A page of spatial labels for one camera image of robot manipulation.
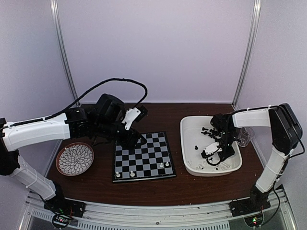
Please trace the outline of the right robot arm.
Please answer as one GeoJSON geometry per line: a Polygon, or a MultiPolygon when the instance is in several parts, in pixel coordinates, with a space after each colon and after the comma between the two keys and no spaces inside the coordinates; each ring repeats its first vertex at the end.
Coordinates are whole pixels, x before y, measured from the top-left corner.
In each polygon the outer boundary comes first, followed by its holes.
{"type": "Polygon", "coordinates": [[[237,140],[238,130],[246,127],[268,127],[271,130],[272,151],[266,166],[250,190],[246,200],[249,211],[257,211],[267,200],[275,183],[282,176],[292,152],[301,144],[302,127],[291,106],[280,105],[243,109],[229,114],[216,114],[210,120],[220,138],[214,144],[213,154],[223,162],[234,154],[232,144],[237,140]]]}

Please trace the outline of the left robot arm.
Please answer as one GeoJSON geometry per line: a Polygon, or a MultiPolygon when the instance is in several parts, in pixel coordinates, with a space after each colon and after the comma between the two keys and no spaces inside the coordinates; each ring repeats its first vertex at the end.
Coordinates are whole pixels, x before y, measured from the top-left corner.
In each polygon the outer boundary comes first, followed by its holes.
{"type": "Polygon", "coordinates": [[[24,186],[50,201],[59,213],[69,209],[61,187],[29,166],[20,156],[21,147],[51,140],[101,137],[133,148],[141,140],[134,122],[142,120],[148,111],[144,106],[126,109],[117,97],[103,94],[90,107],[67,108],[58,115],[22,122],[0,120],[0,173],[16,178],[24,186]]]}

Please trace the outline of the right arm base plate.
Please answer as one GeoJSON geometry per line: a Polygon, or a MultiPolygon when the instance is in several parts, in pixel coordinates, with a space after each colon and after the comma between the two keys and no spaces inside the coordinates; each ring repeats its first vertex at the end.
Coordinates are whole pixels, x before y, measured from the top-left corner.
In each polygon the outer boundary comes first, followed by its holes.
{"type": "Polygon", "coordinates": [[[229,203],[229,207],[232,217],[237,217],[268,209],[271,207],[271,204],[269,201],[265,201],[264,204],[261,204],[260,206],[253,206],[250,200],[247,198],[242,200],[233,200],[229,203]]]}

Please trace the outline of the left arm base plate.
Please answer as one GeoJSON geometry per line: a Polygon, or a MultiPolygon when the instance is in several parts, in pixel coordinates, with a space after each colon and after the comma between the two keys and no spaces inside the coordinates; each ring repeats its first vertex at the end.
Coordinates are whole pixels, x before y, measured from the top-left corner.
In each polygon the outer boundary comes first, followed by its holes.
{"type": "Polygon", "coordinates": [[[84,202],[69,200],[69,199],[57,199],[56,197],[50,200],[44,200],[44,208],[50,210],[54,214],[63,214],[68,217],[82,218],[86,204],[84,202]]]}

